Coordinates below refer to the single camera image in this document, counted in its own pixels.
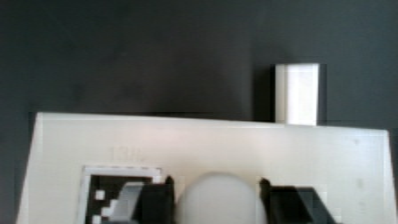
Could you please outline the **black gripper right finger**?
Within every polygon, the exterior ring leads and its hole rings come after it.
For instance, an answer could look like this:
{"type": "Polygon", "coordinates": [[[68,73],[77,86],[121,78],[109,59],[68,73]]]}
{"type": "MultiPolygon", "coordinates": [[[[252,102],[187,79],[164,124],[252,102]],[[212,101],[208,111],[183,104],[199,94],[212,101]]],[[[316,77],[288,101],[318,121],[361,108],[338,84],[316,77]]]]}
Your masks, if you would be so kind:
{"type": "Polygon", "coordinates": [[[268,224],[336,224],[313,187],[276,186],[260,180],[268,224]]]}

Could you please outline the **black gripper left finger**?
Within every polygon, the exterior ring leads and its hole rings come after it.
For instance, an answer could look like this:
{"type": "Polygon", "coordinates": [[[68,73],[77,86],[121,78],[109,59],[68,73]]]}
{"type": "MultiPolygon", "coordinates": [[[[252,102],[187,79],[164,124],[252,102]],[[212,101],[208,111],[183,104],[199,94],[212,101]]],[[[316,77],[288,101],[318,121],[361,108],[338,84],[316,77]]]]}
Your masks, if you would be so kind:
{"type": "Polygon", "coordinates": [[[174,224],[174,179],[123,186],[109,224],[174,224]]]}

